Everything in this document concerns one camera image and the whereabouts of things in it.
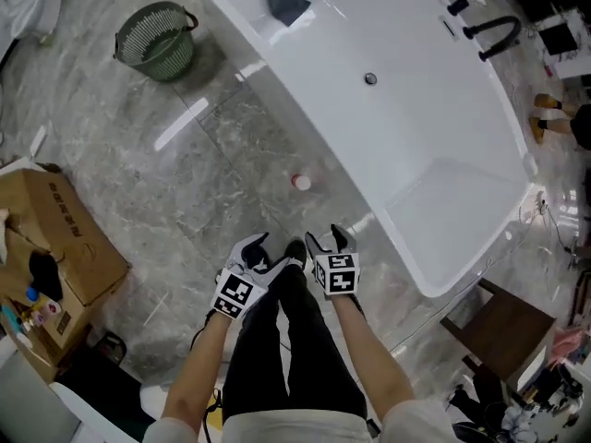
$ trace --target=bathtub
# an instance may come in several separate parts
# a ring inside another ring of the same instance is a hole
[[[287,28],[265,0],[199,1],[285,128],[343,165],[421,293],[450,290],[506,226],[535,165],[449,2],[309,0]]]

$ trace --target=foot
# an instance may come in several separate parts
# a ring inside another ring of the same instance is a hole
[[[306,245],[301,238],[296,238],[291,241],[284,253],[285,257],[289,257],[288,264],[296,264],[301,269],[306,266],[308,260],[308,252],[306,251]]]
[[[539,108],[558,108],[559,101],[547,93],[539,93],[534,99],[534,105]]]
[[[532,135],[534,135],[537,144],[542,144],[544,142],[544,130],[537,125],[538,123],[539,118],[537,116],[529,117],[529,127],[532,130]]]

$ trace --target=green basket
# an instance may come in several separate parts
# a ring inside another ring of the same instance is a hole
[[[176,3],[144,6],[116,33],[113,58],[154,80],[175,80],[191,67],[195,44],[190,32],[198,24],[194,15]]]

